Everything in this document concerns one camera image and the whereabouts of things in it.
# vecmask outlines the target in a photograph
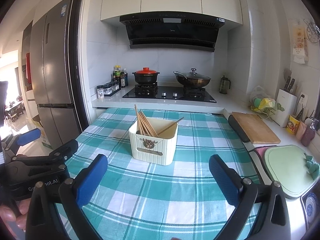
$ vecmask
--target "range hood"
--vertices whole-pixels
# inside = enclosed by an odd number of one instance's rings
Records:
[[[182,48],[214,52],[222,18],[189,12],[143,12],[120,16],[130,48]]]

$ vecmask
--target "refrigerator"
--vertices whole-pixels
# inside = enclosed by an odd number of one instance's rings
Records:
[[[68,64],[72,0],[62,0],[33,26],[30,70],[37,110],[50,145],[56,149],[82,132]]]

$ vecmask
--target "stool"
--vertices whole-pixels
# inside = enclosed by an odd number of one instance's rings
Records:
[[[12,122],[14,122],[14,120],[15,120],[15,119],[18,119],[17,114],[13,114],[13,115],[11,116],[11,120],[12,120]]]

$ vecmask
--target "pot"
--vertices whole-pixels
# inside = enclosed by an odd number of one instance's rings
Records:
[[[189,73],[174,71],[174,74],[176,75],[177,81],[185,87],[201,88],[209,84],[211,80],[210,77],[196,73],[195,68],[192,68],[191,71],[192,72]]]
[[[143,70],[132,72],[134,80],[140,85],[150,85],[157,82],[157,77],[160,72],[144,67]]]

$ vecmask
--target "wire rack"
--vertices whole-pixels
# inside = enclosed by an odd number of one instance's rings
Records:
[[[307,39],[311,43],[318,43],[320,40],[320,30],[314,22],[308,22],[306,19],[303,19],[307,25]]]

